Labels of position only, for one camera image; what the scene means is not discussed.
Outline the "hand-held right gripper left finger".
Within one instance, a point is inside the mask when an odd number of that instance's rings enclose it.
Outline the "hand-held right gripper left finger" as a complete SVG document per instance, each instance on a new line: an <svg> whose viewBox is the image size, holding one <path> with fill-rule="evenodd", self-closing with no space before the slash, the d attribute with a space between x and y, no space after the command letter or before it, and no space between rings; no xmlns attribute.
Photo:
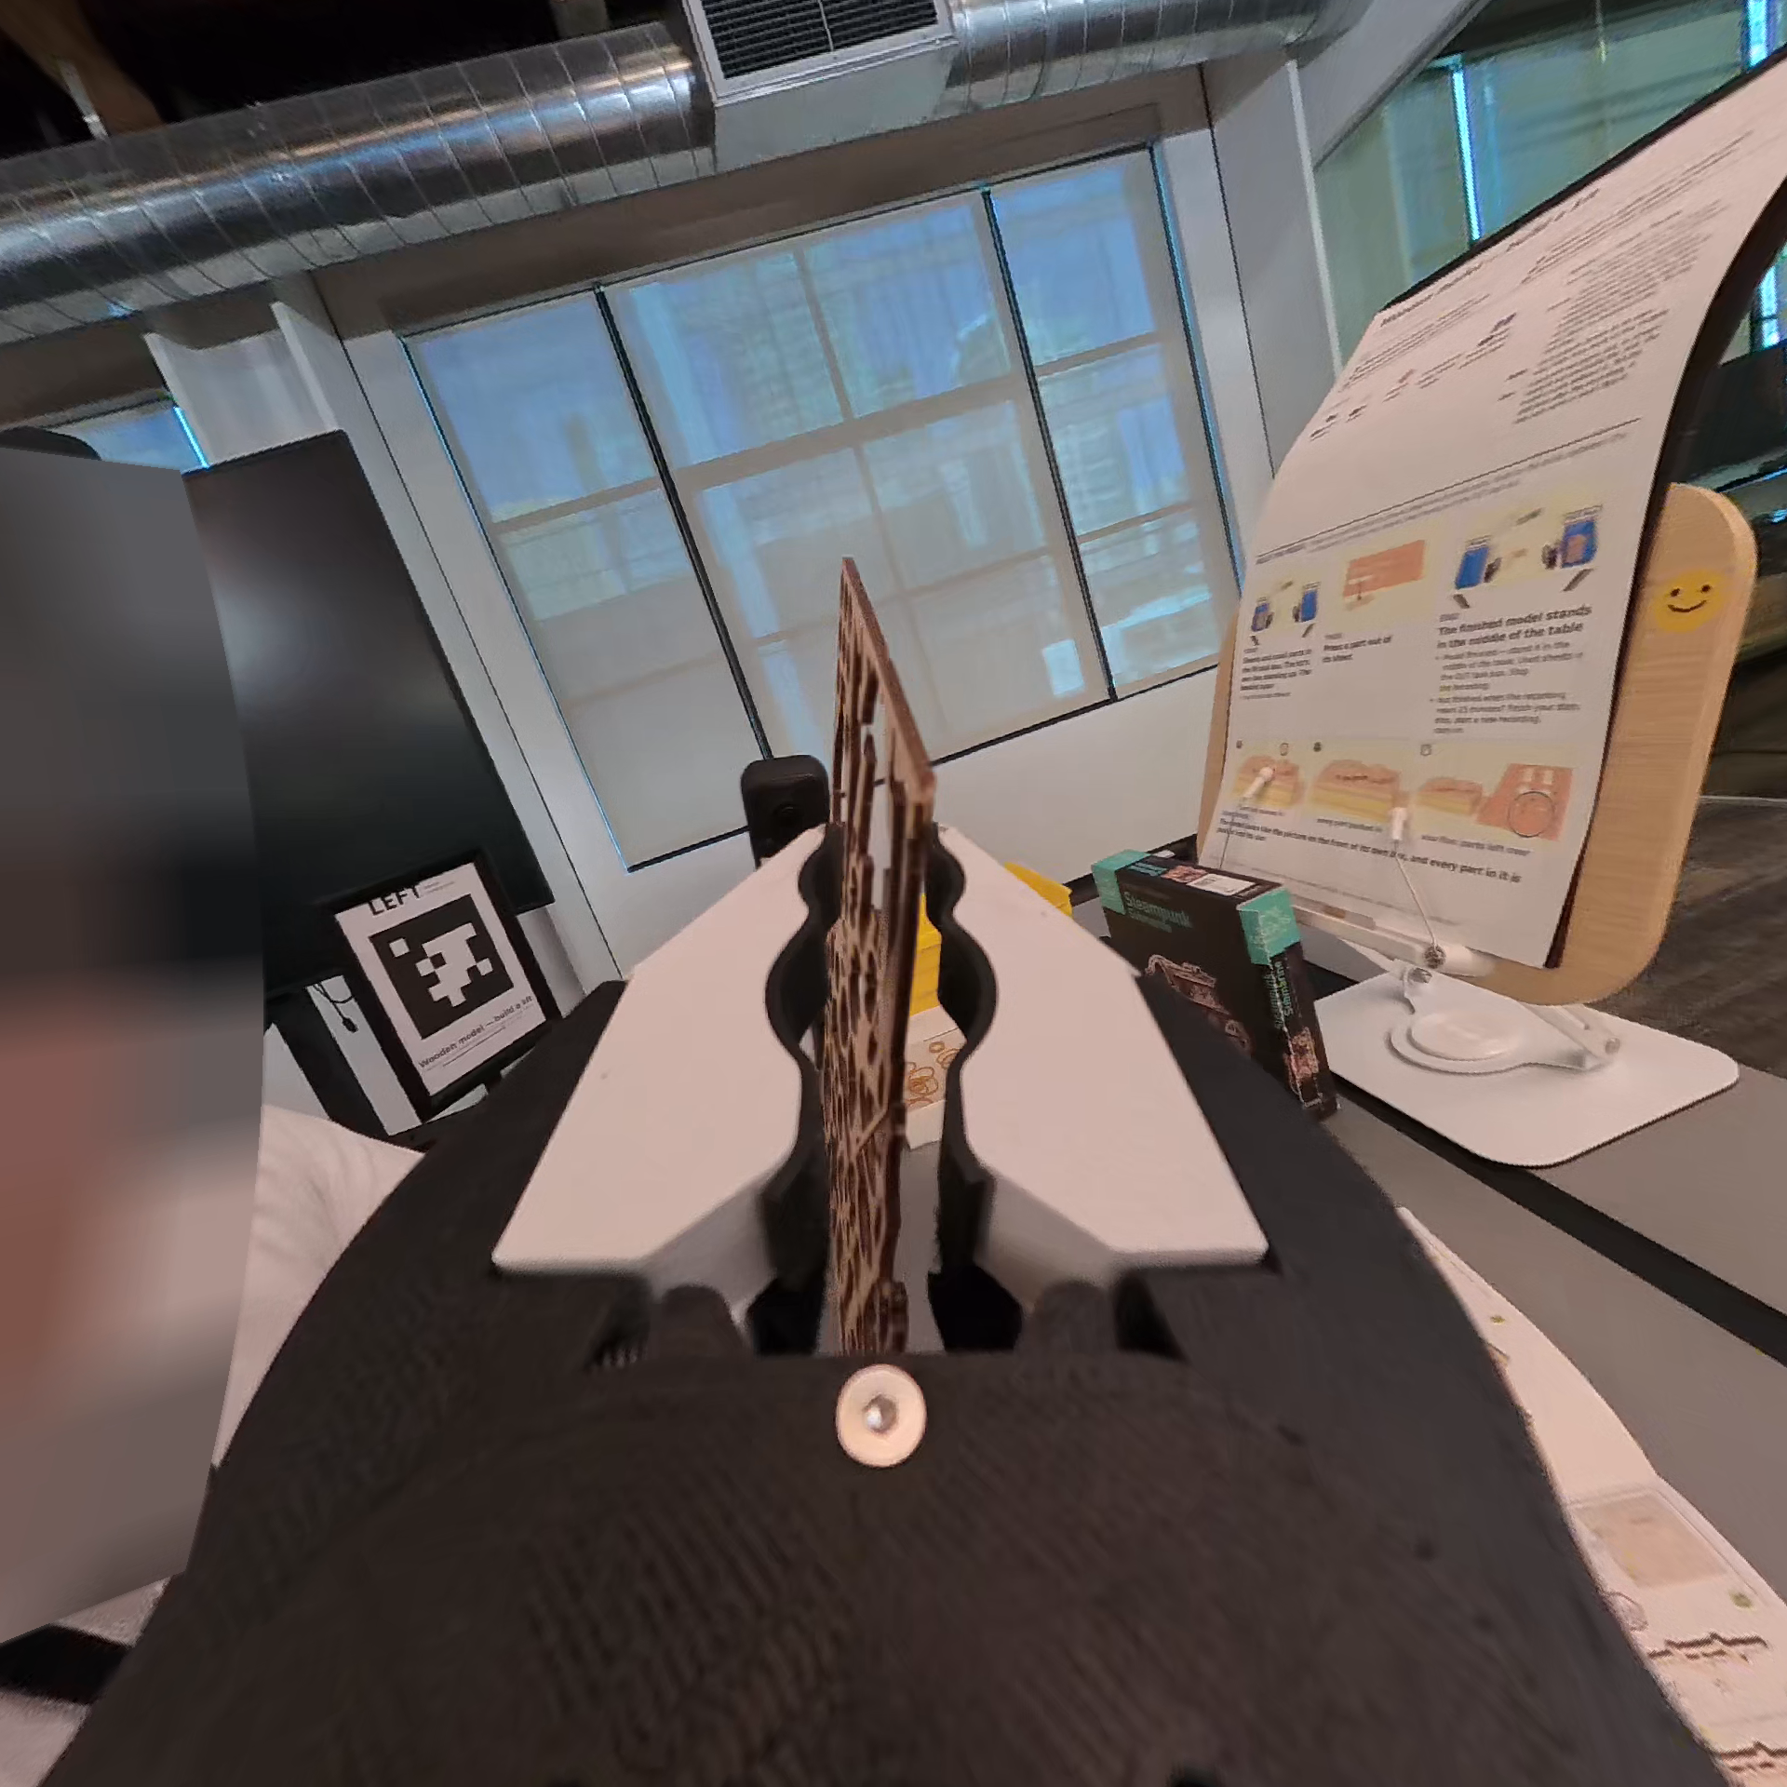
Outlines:
<svg viewBox="0 0 1787 1787"><path fill-rule="evenodd" d="M819 1351L835 914L820 823L637 966L496 1242L503 1280L710 1289L753 1351Z"/></svg>

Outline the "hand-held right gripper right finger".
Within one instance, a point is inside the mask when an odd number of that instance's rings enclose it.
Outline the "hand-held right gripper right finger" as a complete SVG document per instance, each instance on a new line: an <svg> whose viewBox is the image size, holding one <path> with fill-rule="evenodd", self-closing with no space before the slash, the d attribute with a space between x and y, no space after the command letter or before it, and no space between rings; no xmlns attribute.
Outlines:
<svg viewBox="0 0 1787 1787"><path fill-rule="evenodd" d="M962 830L930 845L945 1073L930 1316L1010 1348L1051 1289L1254 1268L1266 1234L1137 977Z"/></svg>

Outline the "laser-cut plywood sheet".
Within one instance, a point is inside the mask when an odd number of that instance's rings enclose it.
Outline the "laser-cut plywood sheet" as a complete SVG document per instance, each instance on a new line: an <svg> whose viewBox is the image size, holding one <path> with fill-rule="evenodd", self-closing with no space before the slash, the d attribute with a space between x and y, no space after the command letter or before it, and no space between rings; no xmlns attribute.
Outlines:
<svg viewBox="0 0 1787 1787"><path fill-rule="evenodd" d="M908 1343L898 1276L906 1034L933 773L856 563L840 561L832 818L838 913L824 937L820 1123L830 1284L841 1356Z"/></svg>

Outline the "nested yellow plastic bins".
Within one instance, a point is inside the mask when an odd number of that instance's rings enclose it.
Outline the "nested yellow plastic bins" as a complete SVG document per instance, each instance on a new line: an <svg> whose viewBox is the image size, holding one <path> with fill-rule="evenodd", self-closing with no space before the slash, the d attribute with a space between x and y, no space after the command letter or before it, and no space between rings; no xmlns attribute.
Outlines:
<svg viewBox="0 0 1787 1787"><path fill-rule="evenodd" d="M1069 892L1063 883L1053 880L1024 863L1005 862L1003 869L1019 883L1027 884L1044 905L1072 917ZM915 934L915 960L908 987L908 1014L939 1008L937 977L943 964L943 934L930 919L924 896L919 900L919 925Z"/></svg>

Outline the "black model kit box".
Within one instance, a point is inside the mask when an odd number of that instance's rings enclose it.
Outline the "black model kit box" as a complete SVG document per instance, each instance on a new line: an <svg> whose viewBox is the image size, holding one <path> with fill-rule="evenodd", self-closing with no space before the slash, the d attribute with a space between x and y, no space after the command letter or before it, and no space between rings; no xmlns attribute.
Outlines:
<svg viewBox="0 0 1787 1787"><path fill-rule="evenodd" d="M1090 866L1111 946L1282 1083L1316 1122L1336 1115L1333 1075L1303 941L1282 884L1172 851Z"/></svg>

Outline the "white cardboard tray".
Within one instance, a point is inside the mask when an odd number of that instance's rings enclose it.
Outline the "white cardboard tray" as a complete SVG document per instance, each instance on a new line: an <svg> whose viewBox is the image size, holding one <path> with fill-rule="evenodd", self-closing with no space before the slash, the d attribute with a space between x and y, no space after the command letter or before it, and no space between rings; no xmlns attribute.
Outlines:
<svg viewBox="0 0 1787 1787"><path fill-rule="evenodd" d="M962 1034L962 1030L950 1020L948 1013L945 1013L945 1008L939 1006L937 1011L921 1013L919 1017L908 1017L906 1037L908 1037L908 1034L919 1034L919 1036L935 1034L935 1031L943 1031L946 1026L953 1026ZM908 1112L904 1109L906 1146L917 1149L917 1146L935 1144L943 1139L945 1118L946 1118L946 1090L945 1090L945 1099L939 1103L933 1103L930 1109L921 1109L917 1112Z"/></svg>

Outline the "framed tag sign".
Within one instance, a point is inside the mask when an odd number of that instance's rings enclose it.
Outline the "framed tag sign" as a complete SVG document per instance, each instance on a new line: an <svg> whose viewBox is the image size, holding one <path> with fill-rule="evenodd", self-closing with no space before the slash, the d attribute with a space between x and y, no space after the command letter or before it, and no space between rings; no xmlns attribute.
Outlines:
<svg viewBox="0 0 1787 1787"><path fill-rule="evenodd" d="M334 894L318 919L421 1122L494 1090L563 1014L482 851Z"/></svg>

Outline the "glass window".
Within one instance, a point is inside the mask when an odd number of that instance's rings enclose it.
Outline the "glass window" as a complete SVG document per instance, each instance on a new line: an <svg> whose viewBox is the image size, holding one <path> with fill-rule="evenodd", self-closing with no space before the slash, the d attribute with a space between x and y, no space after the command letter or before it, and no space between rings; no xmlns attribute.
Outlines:
<svg viewBox="0 0 1787 1787"><path fill-rule="evenodd" d="M1158 146L403 341L626 869L824 757L853 560L935 757L1214 657L1236 600Z"/></svg>

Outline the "black monitor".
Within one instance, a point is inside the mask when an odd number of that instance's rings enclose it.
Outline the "black monitor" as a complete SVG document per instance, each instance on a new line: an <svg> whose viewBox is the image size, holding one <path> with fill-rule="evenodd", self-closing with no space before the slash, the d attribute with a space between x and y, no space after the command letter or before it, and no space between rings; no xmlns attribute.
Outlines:
<svg viewBox="0 0 1787 1787"><path fill-rule="evenodd" d="M366 473L339 432L182 476L249 769L267 997L339 967L328 906L480 852L550 905Z"/></svg>

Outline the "printed instruction booklet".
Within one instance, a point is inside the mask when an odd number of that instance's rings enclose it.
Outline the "printed instruction booklet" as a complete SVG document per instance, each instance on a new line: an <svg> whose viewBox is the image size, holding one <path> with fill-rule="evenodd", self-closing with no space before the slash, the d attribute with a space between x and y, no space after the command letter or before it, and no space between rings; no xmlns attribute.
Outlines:
<svg viewBox="0 0 1787 1787"><path fill-rule="evenodd" d="M1599 1591L1737 1784L1785 1782L1785 1607L1653 1468L1612 1406L1405 1209L1400 1218L1498 1363Z"/></svg>

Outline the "printed instruction sheet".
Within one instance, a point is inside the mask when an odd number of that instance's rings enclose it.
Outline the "printed instruction sheet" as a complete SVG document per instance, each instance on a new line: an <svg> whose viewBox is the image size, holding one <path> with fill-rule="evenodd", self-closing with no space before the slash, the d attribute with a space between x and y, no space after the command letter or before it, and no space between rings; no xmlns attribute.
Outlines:
<svg viewBox="0 0 1787 1787"><path fill-rule="evenodd" d="M1377 312L1256 526L1205 862L1548 961L1647 538L1782 179L1778 50Z"/></svg>

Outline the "white air vent grille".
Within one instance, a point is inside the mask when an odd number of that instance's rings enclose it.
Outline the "white air vent grille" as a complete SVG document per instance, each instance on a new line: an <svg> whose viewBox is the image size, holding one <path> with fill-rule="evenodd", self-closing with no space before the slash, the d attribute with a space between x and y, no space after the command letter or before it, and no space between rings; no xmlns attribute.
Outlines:
<svg viewBox="0 0 1787 1787"><path fill-rule="evenodd" d="M953 33L937 2L687 2L683 11L717 100L863 59L939 50Z"/></svg>

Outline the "silver air duct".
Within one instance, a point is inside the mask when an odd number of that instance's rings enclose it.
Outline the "silver air duct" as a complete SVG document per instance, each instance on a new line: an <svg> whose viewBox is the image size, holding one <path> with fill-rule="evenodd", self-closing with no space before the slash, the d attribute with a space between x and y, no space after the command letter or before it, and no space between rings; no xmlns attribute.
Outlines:
<svg viewBox="0 0 1787 1787"><path fill-rule="evenodd" d="M962 2L939 50L717 100L684 21L3 162L5 347L1333 29L1318 2Z"/></svg>

